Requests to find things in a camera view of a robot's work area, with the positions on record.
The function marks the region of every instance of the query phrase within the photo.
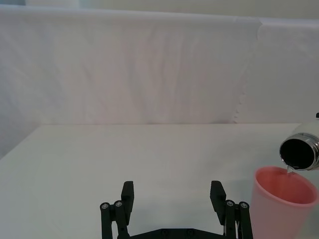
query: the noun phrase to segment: thermos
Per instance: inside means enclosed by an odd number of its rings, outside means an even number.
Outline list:
[[[280,157],[295,170],[319,169],[319,119],[299,125],[281,144]]]

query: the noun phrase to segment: pink cup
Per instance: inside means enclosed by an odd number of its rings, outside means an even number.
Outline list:
[[[316,187],[279,167],[256,171],[250,205],[254,239],[293,239],[319,202]]]

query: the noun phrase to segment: white cloth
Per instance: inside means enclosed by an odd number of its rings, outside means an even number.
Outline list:
[[[38,124],[299,122],[319,21],[0,7],[0,155]]]

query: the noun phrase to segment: white table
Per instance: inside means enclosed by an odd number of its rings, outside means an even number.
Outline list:
[[[131,235],[172,227],[222,233],[210,182],[249,202],[254,170],[283,166],[279,145],[295,127],[42,126],[0,160],[1,238],[99,239],[99,205],[120,199],[126,180],[135,184]],[[319,186],[319,172],[303,175]],[[300,238],[318,238],[318,222],[317,207]]]

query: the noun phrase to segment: bolt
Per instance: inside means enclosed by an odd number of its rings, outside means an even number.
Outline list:
[[[234,204],[233,204],[231,201],[228,201],[228,202],[227,202],[227,205],[230,206],[230,207],[232,207]]]
[[[242,208],[248,208],[248,205],[246,203],[241,203],[240,205]]]
[[[109,205],[107,203],[103,203],[101,206],[102,209],[107,209],[108,207],[109,207]]]
[[[120,207],[121,205],[122,205],[121,202],[117,202],[117,203],[115,204],[115,206],[117,206],[117,207]]]
[[[192,238],[195,234],[195,231],[193,229],[187,230],[187,238]]]
[[[166,237],[168,235],[168,231],[166,229],[162,229],[161,234]]]

